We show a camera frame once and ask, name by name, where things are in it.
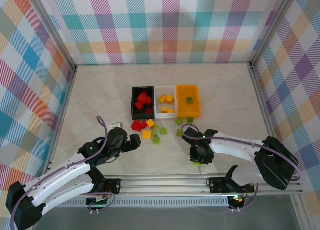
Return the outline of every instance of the small box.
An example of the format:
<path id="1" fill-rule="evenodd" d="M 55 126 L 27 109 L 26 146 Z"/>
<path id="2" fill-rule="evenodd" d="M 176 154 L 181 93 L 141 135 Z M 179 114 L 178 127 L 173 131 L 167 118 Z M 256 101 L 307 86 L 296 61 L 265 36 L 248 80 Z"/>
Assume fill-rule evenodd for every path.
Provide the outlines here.
<path id="1" fill-rule="evenodd" d="M 135 103 L 138 101 L 138 97 L 140 95 L 145 95 L 147 93 L 147 96 L 151 97 L 152 105 L 148 108 L 152 108 L 153 111 L 151 114 L 147 113 L 147 108 L 144 107 L 141 111 L 138 110 Z M 142 120 L 142 119 L 154 119 L 155 118 L 155 93 L 154 93 L 154 87 L 153 86 L 134 86 L 132 87 L 132 95 L 131 95 L 131 115 L 133 120 Z"/>
<path id="2" fill-rule="evenodd" d="M 159 97 L 159 102 L 163 104 L 167 100 L 167 97 L 168 96 L 166 94 L 161 95 Z"/>
<path id="3" fill-rule="evenodd" d="M 184 121 L 181 118 L 178 118 L 177 120 L 175 120 L 176 124 L 178 124 L 179 126 L 181 126 Z"/>
<path id="4" fill-rule="evenodd" d="M 155 126 L 155 123 L 154 123 L 154 121 L 152 121 L 152 119 L 149 119 L 148 121 L 146 121 L 146 123 L 148 124 L 148 126 L 150 128 L 153 128 Z"/>
<path id="5" fill-rule="evenodd" d="M 138 96 L 138 101 L 141 102 L 142 104 L 145 104 L 147 102 L 147 97 L 143 94 L 140 94 Z"/>
<path id="6" fill-rule="evenodd" d="M 136 102 L 135 106 L 137 107 L 138 111 L 142 111 L 144 109 L 144 105 L 140 101 Z"/>
<path id="7" fill-rule="evenodd" d="M 166 98 L 166 102 L 168 104 L 172 104 L 173 101 L 174 101 L 174 96 L 168 95 L 167 98 Z"/>
<path id="8" fill-rule="evenodd" d="M 161 134 L 166 134 L 167 133 L 167 128 L 166 127 L 162 127 L 160 130 Z"/>
<path id="9" fill-rule="evenodd" d="M 193 102 L 194 102 L 194 101 L 193 101 L 193 99 L 192 99 L 191 96 L 189 96 L 189 97 L 186 98 L 186 103 L 187 103 L 187 104 L 191 104 L 191 103 L 193 103 Z"/>
<path id="10" fill-rule="evenodd" d="M 194 119 L 192 117 L 188 117 L 188 120 L 186 121 L 188 124 L 193 124 Z"/>
<path id="11" fill-rule="evenodd" d="M 146 98 L 145 103 L 146 103 L 147 106 L 152 106 L 152 99 L 151 99 L 150 96 L 148 96 L 148 97 Z"/>
<path id="12" fill-rule="evenodd" d="M 161 111 L 162 113 L 167 113 L 168 112 L 168 108 L 165 106 L 161 106 Z"/>
<path id="13" fill-rule="evenodd" d="M 143 130 L 142 132 L 142 138 L 144 139 L 151 139 L 152 132 L 148 130 Z"/>
<path id="14" fill-rule="evenodd" d="M 178 129 L 178 130 L 176 131 L 176 135 L 177 135 L 177 136 L 183 136 L 181 129 Z"/>
<path id="15" fill-rule="evenodd" d="M 152 114 L 154 111 L 152 108 L 147 108 L 147 110 L 145 111 L 147 114 Z"/>
<path id="16" fill-rule="evenodd" d="M 160 137 L 155 136 L 154 140 L 153 140 L 153 143 L 156 144 L 156 145 L 160 145 Z"/>

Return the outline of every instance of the green block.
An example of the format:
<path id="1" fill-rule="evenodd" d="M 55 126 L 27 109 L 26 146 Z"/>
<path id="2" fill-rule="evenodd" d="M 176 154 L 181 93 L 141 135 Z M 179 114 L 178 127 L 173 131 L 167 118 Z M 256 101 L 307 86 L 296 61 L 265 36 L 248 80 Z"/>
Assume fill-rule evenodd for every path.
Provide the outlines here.
<path id="1" fill-rule="evenodd" d="M 155 136 L 154 139 L 153 139 L 153 143 L 157 144 L 157 145 L 160 145 L 160 137 Z"/>
<path id="2" fill-rule="evenodd" d="M 186 102 L 187 102 L 188 104 L 191 104 L 191 103 L 194 102 L 194 100 L 192 99 L 191 96 L 187 97 L 185 100 L 186 100 Z"/>
<path id="3" fill-rule="evenodd" d="M 177 120 L 175 120 L 176 124 L 178 124 L 179 126 L 181 126 L 183 124 L 183 120 L 181 118 L 178 118 Z"/>
<path id="4" fill-rule="evenodd" d="M 194 119 L 192 117 L 188 117 L 188 120 L 186 121 L 188 124 L 193 124 Z"/>
<path id="5" fill-rule="evenodd" d="M 158 128 L 159 128 L 158 124 L 155 123 L 154 124 L 154 134 L 153 134 L 154 136 L 158 136 Z"/>
<path id="6" fill-rule="evenodd" d="M 162 127 L 160 130 L 161 134 L 166 134 L 167 133 L 167 128 L 166 127 Z"/>
<path id="7" fill-rule="evenodd" d="M 177 136 L 183 136 L 181 129 L 178 129 L 178 130 L 176 131 L 176 135 L 177 135 Z"/>

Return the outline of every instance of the metal frame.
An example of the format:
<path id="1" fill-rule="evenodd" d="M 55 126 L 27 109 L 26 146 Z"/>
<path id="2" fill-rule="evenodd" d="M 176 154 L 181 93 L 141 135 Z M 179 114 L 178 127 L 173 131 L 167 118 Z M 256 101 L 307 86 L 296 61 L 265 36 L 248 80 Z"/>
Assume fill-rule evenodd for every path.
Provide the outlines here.
<path id="1" fill-rule="evenodd" d="M 250 77 L 251 77 L 251 80 L 252 80 L 252 83 L 253 83 L 254 91 L 255 91 L 255 94 L 256 94 L 256 97 L 258 99 L 258 103 L 259 103 L 259 106 L 260 106 L 260 109 L 261 109 L 261 112 L 262 112 L 262 116 L 263 116 L 263 119 L 264 119 L 266 130 L 267 130 L 269 136 L 274 136 L 275 137 L 276 136 L 275 128 L 274 128 L 274 126 L 272 124 L 271 117 L 270 117 L 270 114 L 268 112 L 268 107 L 267 107 L 266 101 L 264 99 L 264 95 L 262 93 L 262 90 L 261 90 L 261 85 L 259 83 L 258 76 L 256 74 L 254 66 L 252 66 L 249 62 L 247 63 L 247 66 L 248 66 Z"/>
<path id="2" fill-rule="evenodd" d="M 67 108 L 68 108 L 68 104 L 69 104 L 69 101 L 70 101 L 72 89 L 73 89 L 74 84 L 75 84 L 76 76 L 77 76 L 77 70 L 72 73 L 72 77 L 71 77 L 71 80 L 70 80 L 70 83 L 69 83 L 69 87 L 68 87 L 68 90 L 67 90 L 66 98 L 65 98 L 65 101 L 64 101 L 63 105 L 61 106 L 62 110 L 61 110 L 60 118 L 59 118 L 59 120 L 57 122 L 57 128 L 56 128 L 56 131 L 53 134 L 53 141 L 50 144 L 49 152 L 48 152 L 46 161 L 44 163 L 44 168 L 43 168 L 42 175 L 44 175 L 48 170 L 50 170 L 50 164 L 52 164 L 52 162 L 53 162 L 53 159 L 54 159 L 54 156 L 55 156 L 55 153 L 56 153 L 56 149 L 57 149 L 57 145 L 58 145 L 58 140 L 59 140 L 59 137 L 60 137 L 60 134 L 61 134 L 61 130 L 62 130 L 62 126 L 63 126 L 64 120 L 65 120 L 65 116 L 66 116 L 66 113 L 67 113 Z"/>
<path id="3" fill-rule="evenodd" d="M 282 0 L 279 9 L 276 12 L 276 15 L 274 17 L 273 22 L 269 26 L 269 29 L 268 29 L 267 33 L 265 34 L 265 36 L 264 36 L 264 38 L 263 38 L 258 50 L 256 51 L 255 56 L 253 57 L 253 60 L 252 60 L 252 65 L 253 66 L 255 66 L 257 64 L 257 62 L 260 60 L 260 58 L 264 54 L 268 44 L 270 43 L 270 40 L 272 39 L 272 37 L 274 36 L 275 32 L 277 31 L 282 19 L 284 18 L 287 10 L 289 9 L 292 1 L 293 0 Z"/>

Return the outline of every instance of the yellow block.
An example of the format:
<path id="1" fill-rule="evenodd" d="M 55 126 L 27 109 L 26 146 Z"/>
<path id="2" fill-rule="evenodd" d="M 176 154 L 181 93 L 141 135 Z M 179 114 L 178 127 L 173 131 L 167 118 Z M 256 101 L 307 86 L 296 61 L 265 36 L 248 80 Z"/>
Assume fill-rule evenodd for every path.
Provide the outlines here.
<path id="1" fill-rule="evenodd" d="M 160 96 L 160 97 L 159 97 L 159 102 L 160 102 L 160 103 L 164 103 L 164 102 L 167 100 L 167 97 L 168 97 L 167 95 L 162 95 L 162 96 Z"/>
<path id="2" fill-rule="evenodd" d="M 143 130 L 142 132 L 142 138 L 144 139 L 151 139 L 152 132 L 148 130 Z"/>
<path id="3" fill-rule="evenodd" d="M 168 97 L 166 98 L 166 102 L 167 102 L 168 104 L 172 104 L 173 101 L 174 101 L 174 96 L 168 95 Z"/>
<path id="4" fill-rule="evenodd" d="M 161 111 L 162 111 L 162 113 L 166 113 L 168 111 L 168 108 L 165 106 L 162 106 Z"/>
<path id="5" fill-rule="evenodd" d="M 152 119 L 149 119 L 148 121 L 146 121 L 146 123 L 148 124 L 148 126 L 150 128 L 153 128 L 155 126 L 155 123 L 154 123 L 154 121 L 152 121 Z"/>

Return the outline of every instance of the plaid wall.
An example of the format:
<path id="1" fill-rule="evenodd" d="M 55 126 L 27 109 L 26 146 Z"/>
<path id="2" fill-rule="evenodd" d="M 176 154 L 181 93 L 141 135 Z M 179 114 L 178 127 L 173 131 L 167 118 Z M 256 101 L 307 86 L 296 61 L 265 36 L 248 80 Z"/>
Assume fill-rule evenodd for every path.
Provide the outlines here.
<path id="1" fill-rule="evenodd" d="M 281 0 L 42 2 L 78 63 L 121 64 L 246 62 Z"/>
<path id="2" fill-rule="evenodd" d="M 42 172 L 71 75 L 29 0 L 0 0 L 0 229 L 9 186 Z"/>
<path id="3" fill-rule="evenodd" d="M 294 0 L 258 63 L 277 137 L 299 159 L 320 227 L 320 0 Z"/>

